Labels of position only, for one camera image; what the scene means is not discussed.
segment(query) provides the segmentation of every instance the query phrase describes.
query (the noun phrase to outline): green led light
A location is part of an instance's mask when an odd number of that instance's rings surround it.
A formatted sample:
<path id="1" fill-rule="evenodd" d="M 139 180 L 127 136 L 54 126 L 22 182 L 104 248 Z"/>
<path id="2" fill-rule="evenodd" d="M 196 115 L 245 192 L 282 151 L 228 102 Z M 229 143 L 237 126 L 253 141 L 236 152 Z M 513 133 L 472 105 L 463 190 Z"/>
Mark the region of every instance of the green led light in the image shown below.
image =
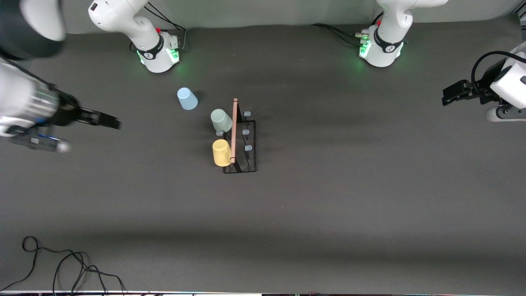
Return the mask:
<path id="1" fill-rule="evenodd" d="M 167 48 L 166 52 L 170 55 L 170 59 L 174 64 L 179 62 L 178 50 L 169 50 Z"/>
<path id="2" fill-rule="evenodd" d="M 396 57 L 400 56 L 400 53 L 402 52 L 403 42 L 400 44 L 400 49 L 398 50 L 398 53 L 396 54 Z"/>
<path id="3" fill-rule="evenodd" d="M 367 40 L 365 44 L 362 45 L 362 49 L 360 50 L 360 56 L 366 57 L 369 53 L 369 49 L 371 48 L 371 40 Z"/>
<path id="4" fill-rule="evenodd" d="M 139 51 L 137 51 L 137 55 L 139 56 L 140 63 L 144 65 L 143 57 L 140 55 Z"/>

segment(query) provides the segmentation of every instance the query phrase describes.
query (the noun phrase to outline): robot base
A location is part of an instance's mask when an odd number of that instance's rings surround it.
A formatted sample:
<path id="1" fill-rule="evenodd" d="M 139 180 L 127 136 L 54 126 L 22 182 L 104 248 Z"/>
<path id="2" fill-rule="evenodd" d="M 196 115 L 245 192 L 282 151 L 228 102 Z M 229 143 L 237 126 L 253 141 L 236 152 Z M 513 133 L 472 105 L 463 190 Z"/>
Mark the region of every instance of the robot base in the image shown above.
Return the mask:
<path id="1" fill-rule="evenodd" d="M 491 122 L 526 121 L 526 110 L 511 105 L 495 106 L 486 111 L 486 119 Z"/>
<path id="2" fill-rule="evenodd" d="M 172 36 L 166 32 L 159 33 L 163 38 L 163 48 L 157 54 L 155 59 L 147 60 L 143 58 L 139 53 L 140 62 L 146 66 L 146 68 L 153 73 L 162 73 L 170 70 L 170 68 L 179 63 L 180 52 L 179 52 L 179 39 L 177 36 Z"/>
<path id="3" fill-rule="evenodd" d="M 369 36 L 373 36 L 378 25 L 372 25 L 367 29 L 363 29 L 362 33 L 368 33 Z M 387 67 L 391 65 L 397 57 L 400 56 L 400 50 L 403 47 L 402 44 L 391 53 L 383 52 L 383 49 L 374 38 L 369 38 L 360 48 L 359 57 L 366 60 L 369 64 L 375 67 Z"/>

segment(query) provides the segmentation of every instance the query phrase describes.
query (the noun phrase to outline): cable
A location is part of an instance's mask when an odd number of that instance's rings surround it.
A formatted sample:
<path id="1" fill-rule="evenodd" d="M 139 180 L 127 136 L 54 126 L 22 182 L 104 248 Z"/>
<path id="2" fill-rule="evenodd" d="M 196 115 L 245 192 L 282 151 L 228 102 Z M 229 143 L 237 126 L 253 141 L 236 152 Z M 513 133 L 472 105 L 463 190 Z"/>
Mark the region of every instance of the cable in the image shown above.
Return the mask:
<path id="1" fill-rule="evenodd" d="M 181 49 L 180 49 L 181 51 L 182 51 L 183 49 L 185 49 L 185 46 L 186 46 L 186 34 L 187 34 L 187 33 L 188 33 L 188 30 L 185 30 L 185 36 L 183 37 L 183 46 L 182 46 Z"/>
<path id="2" fill-rule="evenodd" d="M 35 249 L 33 250 L 29 250 L 28 248 L 26 248 L 26 242 L 27 240 L 29 239 L 32 239 L 34 242 L 35 242 Z M 80 272 L 79 272 L 79 275 L 77 277 L 77 280 L 75 281 L 75 283 L 73 284 L 72 286 L 72 294 L 73 292 L 75 291 L 75 289 L 77 288 L 77 285 L 78 283 L 80 282 L 80 280 L 82 279 L 82 277 L 87 273 L 87 272 L 92 272 L 92 273 L 95 273 L 98 275 L 98 278 L 99 278 L 99 281 L 100 281 L 100 285 L 102 286 L 104 292 L 107 292 L 108 290 L 106 289 L 106 286 L 104 285 L 104 281 L 102 280 L 102 275 L 104 276 L 107 276 L 107 277 L 115 277 L 117 278 L 117 280 L 119 281 L 119 284 L 120 284 L 120 289 L 121 291 L 123 292 L 123 295 L 124 295 L 124 291 L 126 290 L 126 288 L 124 287 L 124 284 L 122 282 L 122 280 L 114 275 L 114 274 L 109 274 L 109 273 L 105 273 L 105 272 L 102 272 L 102 271 L 99 271 L 98 267 L 95 266 L 95 265 L 89 265 L 87 266 L 86 263 L 84 262 L 84 255 L 86 255 L 86 257 L 88 257 L 88 254 L 86 252 L 73 252 L 72 250 L 70 249 L 66 249 L 66 250 L 61 250 L 61 251 L 55 251 L 55 250 L 51 250 L 51 249 L 48 249 L 46 247 L 43 247 L 43 246 L 39 246 L 38 245 L 38 241 L 37 239 L 34 237 L 34 236 L 26 236 L 23 241 L 22 241 L 22 249 L 25 251 L 25 252 L 28 252 L 28 253 L 35 253 L 35 256 L 33 257 L 33 265 L 31 266 L 31 270 L 29 271 L 29 273 L 26 275 L 26 277 L 24 277 L 23 279 L 19 280 L 19 281 L 16 281 L 16 282 L 13 282 L 9 285 L 7 285 L 6 287 L 4 287 L 3 289 L 1 289 L 0 291 L 4 291 L 6 289 L 8 289 L 9 287 L 11 287 L 12 285 L 15 285 L 15 284 L 18 284 L 20 282 L 23 282 L 25 280 L 27 280 L 27 278 L 29 278 L 29 276 L 33 273 L 33 271 L 35 270 L 35 265 L 36 265 L 36 258 L 38 256 L 38 252 L 40 250 L 46 250 L 48 252 L 51 252 L 51 253 L 63 253 L 63 252 L 69 252 L 68 255 L 66 255 L 64 258 L 62 258 L 62 260 L 60 261 L 60 263 L 58 264 L 57 266 L 57 269 L 55 270 L 55 275 L 53 276 L 53 295 L 56 296 L 55 294 L 55 283 L 56 283 L 56 280 L 58 279 L 58 273 L 60 271 L 60 266 L 62 265 L 62 263 L 68 259 L 69 257 L 74 257 L 79 263 L 80 263 Z"/>
<path id="3" fill-rule="evenodd" d="M 153 7 L 158 13 L 160 13 L 160 14 L 165 18 L 165 20 L 169 21 L 169 22 L 170 22 L 172 25 L 174 25 L 176 28 L 180 28 L 180 29 L 186 31 L 186 29 L 183 28 L 182 26 L 179 26 L 178 24 L 175 24 L 174 22 L 170 21 L 170 19 L 169 19 L 166 15 L 164 15 L 160 10 L 158 10 L 158 9 L 157 9 L 152 3 L 148 2 L 148 4 L 149 4 L 151 7 Z"/>
<path id="4" fill-rule="evenodd" d="M 371 25 L 376 25 L 376 21 L 380 18 L 380 16 L 383 15 L 383 11 L 375 18 L 374 21 L 372 21 Z"/>
<path id="5" fill-rule="evenodd" d="M 315 24 L 312 24 L 311 26 L 316 26 L 316 27 L 324 27 L 324 28 L 327 28 L 327 29 L 330 29 L 330 30 L 333 30 L 333 31 L 336 31 L 342 35 L 345 35 L 345 36 L 352 36 L 354 37 L 355 34 L 354 33 L 349 33 L 349 32 L 345 32 L 343 30 L 340 30 L 334 26 L 331 26 L 331 25 L 327 25 L 327 24 L 322 24 L 322 23 L 315 23 Z"/>
<path id="6" fill-rule="evenodd" d="M 131 51 L 131 52 L 135 52 L 137 50 L 137 48 L 135 50 L 132 49 L 132 46 L 133 45 L 133 42 L 130 42 L 130 45 L 128 46 L 128 49 Z"/>
<path id="7" fill-rule="evenodd" d="M 509 52 L 504 52 L 504 51 L 493 51 L 493 52 L 488 52 L 486 54 L 483 54 L 476 62 L 475 64 L 473 65 L 473 69 L 471 70 L 471 83 L 473 83 L 473 88 L 475 89 L 475 91 L 477 92 L 477 94 L 480 94 L 480 91 L 479 91 L 479 87 L 477 86 L 477 83 L 475 81 L 475 72 L 477 71 L 477 67 L 479 66 L 480 62 L 482 62 L 483 59 L 485 59 L 486 57 L 490 56 L 490 55 L 494 55 L 494 54 L 500 54 L 500 55 L 505 55 L 507 57 L 510 57 L 510 58 L 513 58 L 521 63 L 526 63 L 526 58 L 523 58 L 523 57 L 519 57 L 518 55 L 516 54 L 512 54 L 512 53 L 509 53 Z"/>
<path id="8" fill-rule="evenodd" d="M 148 7 L 144 7 L 147 11 L 149 11 L 151 14 L 157 16 L 158 18 L 162 19 L 163 21 L 171 24 L 172 26 L 174 26 L 176 29 L 178 30 L 184 30 L 186 31 L 186 29 L 172 21 L 170 21 L 170 19 L 168 17 L 166 17 L 161 11 L 159 11 L 152 3 L 148 2 L 148 4 L 153 7 L 153 9 L 155 9 L 158 13 L 160 13 L 162 16 L 159 16 L 158 14 L 156 14 L 155 12 L 151 11 Z"/>
<path id="9" fill-rule="evenodd" d="M 327 25 L 327 24 L 312 24 L 311 26 L 316 26 L 316 27 L 323 27 L 323 28 L 327 28 L 329 31 L 331 31 L 333 34 L 336 35 L 336 37 L 340 38 L 343 42 L 347 43 L 347 44 L 350 44 L 350 45 L 353 45 L 353 46 L 361 46 L 360 43 L 354 43 L 354 42 L 351 42 L 345 38 L 343 38 L 341 35 L 339 35 L 338 33 L 340 34 L 343 34 L 345 36 L 352 36 L 354 37 L 355 35 L 354 34 L 351 34 L 351 33 L 348 33 L 348 32 L 345 32 L 345 31 L 342 31 L 334 26 L 331 26 L 331 25 Z"/>

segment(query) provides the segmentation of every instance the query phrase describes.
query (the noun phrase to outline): black band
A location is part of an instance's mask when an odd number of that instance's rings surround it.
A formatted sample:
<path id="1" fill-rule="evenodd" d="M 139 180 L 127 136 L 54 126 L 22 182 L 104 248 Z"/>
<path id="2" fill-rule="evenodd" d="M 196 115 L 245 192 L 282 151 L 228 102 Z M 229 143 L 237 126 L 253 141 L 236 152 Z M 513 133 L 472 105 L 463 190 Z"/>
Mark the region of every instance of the black band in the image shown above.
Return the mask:
<path id="1" fill-rule="evenodd" d="M 383 52 L 385 52 L 385 53 L 392 53 L 392 52 L 394 52 L 398 48 L 398 46 L 400 46 L 400 44 L 402 44 L 402 41 L 403 41 L 403 40 L 400 40 L 399 42 L 396 42 L 396 43 L 389 43 L 387 41 L 382 40 L 382 38 L 380 38 L 380 35 L 378 35 L 378 28 L 376 28 L 376 30 L 375 30 L 374 37 L 375 37 L 375 42 L 378 45 L 380 45 L 380 47 L 382 48 Z"/>
<path id="2" fill-rule="evenodd" d="M 155 59 L 157 54 L 163 49 L 163 45 L 164 45 L 164 38 L 159 34 L 159 42 L 157 43 L 157 45 L 154 48 L 152 48 L 152 49 L 150 49 L 148 51 L 142 51 L 142 50 L 139 50 L 139 49 L 137 51 L 145 59 L 153 60 L 153 59 Z"/>

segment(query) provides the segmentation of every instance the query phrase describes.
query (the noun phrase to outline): blue cup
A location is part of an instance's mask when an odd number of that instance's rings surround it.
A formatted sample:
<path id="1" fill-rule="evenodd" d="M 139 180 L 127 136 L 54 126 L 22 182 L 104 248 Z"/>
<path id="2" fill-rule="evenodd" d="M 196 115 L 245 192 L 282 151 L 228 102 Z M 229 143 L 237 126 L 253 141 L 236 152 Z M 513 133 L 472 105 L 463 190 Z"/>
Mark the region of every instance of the blue cup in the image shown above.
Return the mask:
<path id="1" fill-rule="evenodd" d="M 187 87 L 182 87 L 177 91 L 177 97 L 179 98 L 179 103 L 181 107 L 185 110 L 192 110 L 197 106 L 197 97 L 195 94 Z"/>

